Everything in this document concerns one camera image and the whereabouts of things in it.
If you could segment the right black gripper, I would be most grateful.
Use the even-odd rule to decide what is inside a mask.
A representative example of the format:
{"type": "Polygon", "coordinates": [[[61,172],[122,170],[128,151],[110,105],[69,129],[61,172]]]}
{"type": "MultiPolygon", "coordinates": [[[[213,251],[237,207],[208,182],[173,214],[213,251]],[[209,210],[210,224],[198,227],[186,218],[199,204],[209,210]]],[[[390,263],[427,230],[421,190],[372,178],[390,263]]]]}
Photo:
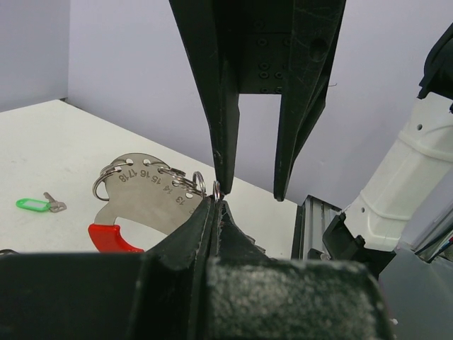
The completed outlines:
{"type": "Polygon", "coordinates": [[[207,120],[216,180],[234,182],[239,94],[281,95],[274,198],[326,106],[344,1],[171,1],[207,120]]]}

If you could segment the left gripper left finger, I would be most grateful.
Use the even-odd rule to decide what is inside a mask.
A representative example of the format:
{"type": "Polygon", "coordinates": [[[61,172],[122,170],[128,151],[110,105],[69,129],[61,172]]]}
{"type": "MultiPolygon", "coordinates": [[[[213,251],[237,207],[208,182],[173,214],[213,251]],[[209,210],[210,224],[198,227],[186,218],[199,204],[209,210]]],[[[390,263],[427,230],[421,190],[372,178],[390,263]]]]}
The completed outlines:
{"type": "Polygon", "coordinates": [[[205,339],[213,199],[143,253],[1,258],[2,339],[205,339]]]}

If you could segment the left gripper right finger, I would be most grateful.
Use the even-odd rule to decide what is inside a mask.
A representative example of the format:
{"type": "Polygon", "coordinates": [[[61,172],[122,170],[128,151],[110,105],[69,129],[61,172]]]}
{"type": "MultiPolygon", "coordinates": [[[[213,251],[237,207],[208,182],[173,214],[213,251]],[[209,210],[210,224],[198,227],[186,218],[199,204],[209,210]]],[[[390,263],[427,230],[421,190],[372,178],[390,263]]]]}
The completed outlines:
{"type": "Polygon", "coordinates": [[[223,204],[207,264],[208,339],[392,339],[377,280],[353,261],[277,260],[223,204]]]}

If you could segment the red handled keyring holder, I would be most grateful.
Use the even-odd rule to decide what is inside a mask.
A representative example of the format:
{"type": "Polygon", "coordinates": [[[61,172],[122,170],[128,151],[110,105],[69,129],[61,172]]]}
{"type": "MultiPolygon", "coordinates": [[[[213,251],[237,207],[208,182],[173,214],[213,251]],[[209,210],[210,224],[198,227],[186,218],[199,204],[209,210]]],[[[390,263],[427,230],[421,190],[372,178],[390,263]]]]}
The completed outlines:
{"type": "Polygon", "coordinates": [[[166,235],[164,245],[189,248],[202,239],[209,208],[221,198],[218,181],[212,194],[199,171],[187,178],[184,171],[145,153],[127,153],[105,166],[92,187],[105,206],[88,226],[101,253],[140,253],[121,235],[117,219],[150,227],[166,235]]]}

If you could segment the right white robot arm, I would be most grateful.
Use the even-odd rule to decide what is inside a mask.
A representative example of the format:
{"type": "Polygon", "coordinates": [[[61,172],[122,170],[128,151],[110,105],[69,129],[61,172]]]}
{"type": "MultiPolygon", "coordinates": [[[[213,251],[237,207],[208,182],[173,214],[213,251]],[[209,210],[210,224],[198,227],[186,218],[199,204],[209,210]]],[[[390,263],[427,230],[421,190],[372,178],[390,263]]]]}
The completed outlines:
{"type": "MultiPolygon", "coordinates": [[[[322,114],[344,1],[172,1],[210,131],[214,194],[231,192],[242,94],[281,95],[273,193],[284,200],[322,114]]],[[[429,52],[408,122],[359,196],[323,236],[332,255],[389,254],[452,169],[452,30],[429,52]]]]}

